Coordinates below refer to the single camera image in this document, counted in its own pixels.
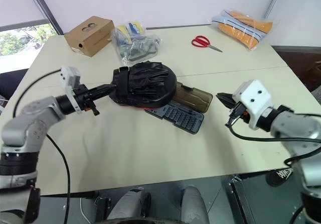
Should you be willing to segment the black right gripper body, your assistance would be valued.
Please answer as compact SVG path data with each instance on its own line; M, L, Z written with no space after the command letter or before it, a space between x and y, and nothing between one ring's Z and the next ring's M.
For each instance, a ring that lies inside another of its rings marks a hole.
M246 106L241 102L236 103L233 108L230 110L229 119L225 126L231 127L233 126L238 119L242 119L243 122L249 123L250 115L246 110Z

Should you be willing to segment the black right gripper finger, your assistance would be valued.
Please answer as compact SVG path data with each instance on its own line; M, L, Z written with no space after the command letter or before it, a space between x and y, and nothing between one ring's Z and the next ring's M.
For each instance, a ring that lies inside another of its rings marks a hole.
M236 105L236 102L232 98L223 97L219 100L228 109L232 109Z
M233 101L233 97L231 93L217 93L216 97L221 101Z

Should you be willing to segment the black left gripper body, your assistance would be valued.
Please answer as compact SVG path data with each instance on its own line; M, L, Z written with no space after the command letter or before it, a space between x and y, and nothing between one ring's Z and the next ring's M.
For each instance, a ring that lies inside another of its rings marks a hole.
M80 84L76 89L74 89L74 98L80 107L81 111L92 110L95 116L99 115L100 112L97 110L94 101L84 101L84 92L89 90L85 84Z

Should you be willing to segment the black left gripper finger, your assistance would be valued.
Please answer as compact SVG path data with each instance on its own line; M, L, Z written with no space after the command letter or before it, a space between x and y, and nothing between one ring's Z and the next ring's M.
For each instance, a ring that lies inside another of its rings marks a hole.
M103 84L88 90L90 95L109 95L116 90L117 86L114 84Z
M84 101L95 101L108 96L112 89L90 89L84 92Z

